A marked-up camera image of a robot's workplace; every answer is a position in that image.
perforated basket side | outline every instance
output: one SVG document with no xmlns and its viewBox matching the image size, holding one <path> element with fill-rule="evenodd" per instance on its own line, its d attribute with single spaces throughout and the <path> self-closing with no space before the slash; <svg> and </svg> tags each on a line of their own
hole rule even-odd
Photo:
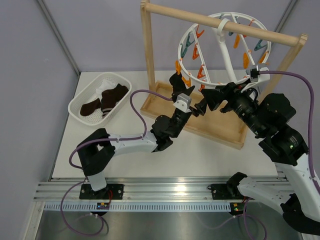
<svg viewBox="0 0 320 240">
<path fill-rule="evenodd" d="M 82 105 L 90 103 L 98 98 L 96 89 L 101 86 L 104 80 L 126 86 L 129 91 L 104 118 L 102 118 L 102 111 L 100 109 L 96 109 L 94 113 L 89 116 L 82 116 L 80 114 Z M 113 72 L 105 72 L 97 76 L 91 83 L 89 83 L 87 87 L 85 87 L 76 97 L 74 97 L 74 99 L 68 106 L 68 111 L 70 115 L 72 115 L 75 119 L 85 125 L 93 127 L 103 127 L 126 103 L 126 101 L 129 99 L 131 90 L 132 85 L 127 79 Z"/>
</svg>

blue clothespin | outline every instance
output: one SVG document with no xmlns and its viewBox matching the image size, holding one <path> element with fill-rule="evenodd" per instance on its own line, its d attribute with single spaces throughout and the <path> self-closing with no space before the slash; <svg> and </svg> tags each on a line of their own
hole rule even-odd
<svg viewBox="0 0 320 240">
<path fill-rule="evenodd" d="M 189 32 L 188 37 L 186 38 L 185 41 L 185 47 L 188 48 L 191 44 L 193 44 L 196 40 L 193 40 L 193 42 L 190 42 L 190 34 L 191 32 Z"/>
<path fill-rule="evenodd" d="M 220 17 L 221 17 L 221 16 L 220 16 Z M 237 19 L 238 19 L 238 16 L 235 16 L 234 18 L 235 18 L 235 20 L 237 20 Z M 240 23 L 240 22 L 238 22 L 238 24 L 239 24 L 239 23 Z M 234 33 L 230 31 L 230 32 L 229 32 L 229 36 L 232 36 L 232 34 L 234 34 Z"/>
<path fill-rule="evenodd" d="M 188 51 L 188 47 L 184 48 L 184 45 L 182 43 L 180 43 L 180 45 L 181 45 L 180 55 L 181 55 L 182 58 L 184 58 L 186 53 L 187 53 L 187 51 Z"/>
<path fill-rule="evenodd" d="M 267 44 L 261 46 L 261 43 L 262 43 L 262 39 L 260 39 L 260 40 L 258 41 L 258 43 L 255 45 L 254 51 L 258 51 L 258 50 L 263 49 L 264 47 L 267 46 Z"/>
</svg>

white plastic ring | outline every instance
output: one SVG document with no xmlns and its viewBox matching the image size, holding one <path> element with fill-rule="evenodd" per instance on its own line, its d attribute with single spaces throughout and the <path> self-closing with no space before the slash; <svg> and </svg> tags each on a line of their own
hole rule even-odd
<svg viewBox="0 0 320 240">
<path fill-rule="evenodd" d="M 230 20 L 229 20 L 228 18 L 224 18 L 224 19 L 221 20 L 221 22 L 220 22 L 220 24 L 219 24 L 219 26 L 218 26 L 218 28 L 217 28 L 217 31 L 216 31 L 216 34 L 217 34 L 218 36 L 221 36 L 221 35 L 222 35 L 222 30 L 224 29 L 226 23 L 229 22 L 229 21 L 230 21 Z"/>
</svg>

wooden base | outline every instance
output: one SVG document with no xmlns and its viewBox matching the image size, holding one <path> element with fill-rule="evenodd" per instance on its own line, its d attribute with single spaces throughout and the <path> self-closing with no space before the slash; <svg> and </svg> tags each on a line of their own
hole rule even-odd
<svg viewBox="0 0 320 240">
<path fill-rule="evenodd" d="M 156 82 L 155 90 L 168 98 L 171 97 L 173 91 L 170 84 L 160 81 Z M 200 102 L 203 96 L 198 93 L 192 93 L 191 98 L 193 106 Z M 219 109 L 210 111 L 207 108 L 204 116 L 191 116 L 184 130 L 240 150 L 244 146 L 248 128 L 234 112 L 221 113 Z M 141 107 L 141 113 L 153 119 L 159 115 L 171 117 L 174 111 L 173 102 L 157 96 L 154 97 L 151 94 Z"/>
</svg>

white table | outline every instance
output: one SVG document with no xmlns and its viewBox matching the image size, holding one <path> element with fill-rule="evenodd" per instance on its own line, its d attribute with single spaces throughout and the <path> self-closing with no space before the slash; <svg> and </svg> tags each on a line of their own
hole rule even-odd
<svg viewBox="0 0 320 240">
<path fill-rule="evenodd" d="M 76 94 L 100 73 L 81 73 Z M 133 90 L 148 89 L 147 72 L 117 73 L 131 81 Z M 156 79 L 168 80 L 173 73 L 173 71 L 157 71 Z M 212 74 L 219 78 L 226 75 L 224 70 L 215 70 Z M 243 71 L 240 71 L 238 75 L 243 77 Z M 134 96 L 135 107 L 140 109 L 146 98 L 146 93 Z M 150 129 L 154 119 L 146 116 L 144 119 Z M 142 133 L 144 129 L 141 120 L 131 109 L 129 101 L 105 128 L 108 133 L 122 135 Z M 52 178 L 82 178 L 84 176 L 80 169 L 69 165 L 69 155 L 94 131 L 94 128 L 78 122 L 72 116 L 68 117 Z M 236 172 L 257 177 L 277 176 L 275 165 L 258 146 L 259 141 L 261 140 L 255 139 L 248 130 L 244 147 L 236 150 L 196 134 L 182 131 L 178 138 L 173 139 L 173 145 L 162 152 L 137 152 L 112 158 L 104 169 L 104 174 L 110 178 L 227 177 Z M 80 165 L 77 154 L 73 157 L 73 163 Z"/>
</svg>

